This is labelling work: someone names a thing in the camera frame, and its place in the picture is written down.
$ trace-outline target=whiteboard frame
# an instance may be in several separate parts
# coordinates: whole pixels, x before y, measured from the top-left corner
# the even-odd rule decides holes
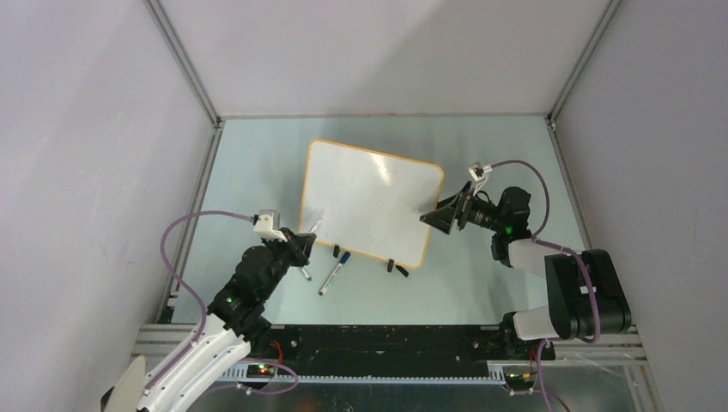
[[[371,149],[368,149],[368,148],[361,148],[361,147],[358,147],[358,146],[352,146],[352,145],[345,144],[345,143],[333,142],[331,140],[326,140],[326,139],[322,139],[322,138],[313,139],[313,141],[311,141],[311,144],[308,145],[308,155],[307,155],[307,158],[306,158],[306,172],[305,172],[304,177],[303,177],[303,195],[301,196],[301,199],[300,199],[300,212],[299,212],[299,223],[298,223],[298,232],[299,233],[304,233],[304,230],[308,230],[309,229],[308,227],[306,229],[304,229],[304,227],[303,227],[304,206],[306,205],[306,188],[308,186],[309,169],[311,168],[311,152],[313,150],[313,145],[316,144],[317,142],[329,143],[329,144],[332,144],[332,145],[335,145],[335,146],[341,146],[341,147],[344,147],[344,148],[351,148],[351,149],[354,149],[354,150],[360,150],[362,152],[369,153],[369,154],[373,154],[373,155],[382,155],[382,156],[386,156],[386,157],[391,157],[392,159],[397,159],[397,160],[401,160],[401,161],[411,161],[411,162],[414,162],[414,163],[417,163],[417,164],[421,164],[421,165],[424,165],[424,166],[428,166],[428,167],[436,167],[440,171],[440,182],[438,183],[438,187],[437,187],[437,191],[436,191],[436,195],[435,195],[435,200],[434,200],[434,203],[433,203],[433,210],[437,206],[437,202],[440,201],[440,195],[442,194],[442,185],[445,182],[445,171],[442,169],[442,167],[440,165],[437,165],[437,164],[434,164],[434,163],[429,163],[429,162],[426,162],[426,161],[420,161],[420,160],[417,160],[417,159],[411,159],[411,158],[408,158],[408,157],[398,156],[396,154],[384,153],[384,152],[379,152],[377,150],[371,150]],[[432,234],[432,228],[431,227],[428,227],[427,233],[425,234],[425,244],[424,244],[424,246],[422,248],[422,255],[420,256],[420,263],[418,263],[417,265],[411,265],[411,264],[404,264],[404,263],[395,261],[395,264],[397,266],[402,266],[404,268],[412,269],[412,270],[416,270],[416,269],[421,268],[422,265],[425,263],[425,257],[427,256],[427,253],[428,253],[428,246],[429,246],[430,235],[431,234]],[[333,248],[335,246],[332,243],[324,242],[323,240],[320,240],[320,239],[316,239],[316,243],[318,243],[319,245],[329,246],[331,248]],[[390,259],[388,259],[388,258],[375,256],[375,255],[372,255],[372,254],[369,254],[369,253],[365,253],[363,251],[357,251],[357,250],[354,250],[354,249],[350,249],[350,248],[344,247],[342,245],[340,245],[339,247],[341,247],[341,249],[343,251],[350,251],[351,253],[354,253],[356,255],[363,256],[363,257],[366,257],[366,258],[376,259],[376,260],[379,260],[379,261],[385,262],[385,263],[388,263],[390,261]]]

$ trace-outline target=light blue table surface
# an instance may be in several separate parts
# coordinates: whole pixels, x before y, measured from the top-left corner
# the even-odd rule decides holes
[[[466,167],[507,159],[531,162],[551,193],[551,216],[541,238],[583,248],[555,152],[538,116],[253,118],[227,120],[202,210],[253,215],[276,209],[281,224],[299,225],[309,143],[316,138],[409,157],[445,171],[441,198],[468,180]],[[497,202],[508,186],[532,195],[531,228],[541,223],[544,196],[527,168],[491,173],[485,190]],[[405,278],[380,261],[354,255],[327,293],[318,290],[337,263],[331,248],[314,246],[308,282],[291,269],[266,304],[277,324],[497,324],[506,312],[546,304],[544,279],[508,269],[490,256],[492,232],[469,225],[449,236],[433,232],[424,265]],[[200,218],[183,277],[206,304],[227,282],[242,252],[259,244],[250,223],[224,216]],[[199,310],[180,291],[174,323],[195,323]]]

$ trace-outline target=white wall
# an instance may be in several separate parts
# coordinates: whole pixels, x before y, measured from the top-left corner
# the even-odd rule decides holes
[[[547,112],[607,0],[163,2],[222,114]]]
[[[161,296],[202,113],[141,1],[0,5],[1,410],[99,410]]]
[[[625,2],[557,120],[669,411],[725,410],[728,2]]]

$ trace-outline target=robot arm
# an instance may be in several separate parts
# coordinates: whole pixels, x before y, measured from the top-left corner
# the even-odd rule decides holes
[[[522,269],[546,279],[547,306],[507,313],[500,324],[508,342],[559,337],[584,338],[595,332],[595,319],[583,276],[576,257],[588,268],[593,282],[601,333],[626,331],[632,324],[631,312],[616,276],[609,253],[590,250],[577,253],[549,242],[535,239],[528,229],[531,195],[518,187],[508,187],[496,205],[478,195],[488,179],[491,166],[476,163],[468,168],[473,182],[468,182],[454,196],[438,202],[434,211],[420,216],[420,221],[450,234],[457,224],[467,223],[494,231],[490,250],[494,260],[509,268]]]
[[[279,227],[275,210],[263,210],[253,219],[253,230],[262,245],[248,248],[230,281],[215,295],[203,321],[151,373],[144,377],[143,392],[135,392],[135,409],[105,412],[184,412],[225,370],[255,348],[267,345],[270,323],[263,318],[264,303],[291,266],[308,264],[316,235],[293,234]],[[114,394],[108,401],[128,393]]]

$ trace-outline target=marker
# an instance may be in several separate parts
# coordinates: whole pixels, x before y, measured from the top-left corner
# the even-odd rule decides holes
[[[309,232],[309,233],[313,233],[313,232],[315,232],[315,231],[316,231],[316,227],[319,227],[319,223],[321,223],[321,218],[320,218],[320,217],[319,217],[319,219],[318,219],[318,220],[316,221],[316,223],[314,223],[314,224],[313,224],[313,226],[311,227],[311,230],[309,230],[308,232]],[[298,270],[300,270],[300,273],[302,273],[302,274],[303,274],[303,277],[305,277],[307,281],[309,281],[309,282],[310,282],[310,281],[312,281],[312,280],[313,280],[313,279],[311,278],[311,275],[310,275],[310,274],[308,273],[308,270],[306,270],[306,268],[298,268]]]
[[[331,280],[334,278],[334,276],[336,276],[337,273],[339,273],[339,270],[341,269],[343,264],[345,264],[346,261],[349,259],[349,256],[351,256],[351,253],[349,253],[348,251],[343,254],[342,259],[339,261],[336,268],[334,268],[334,271],[332,271],[331,274],[329,275],[329,277],[326,278],[326,282],[324,282],[324,286],[322,286],[321,290],[318,291],[318,296],[324,296],[324,294],[326,293],[326,289],[329,287],[329,283],[331,283]]]

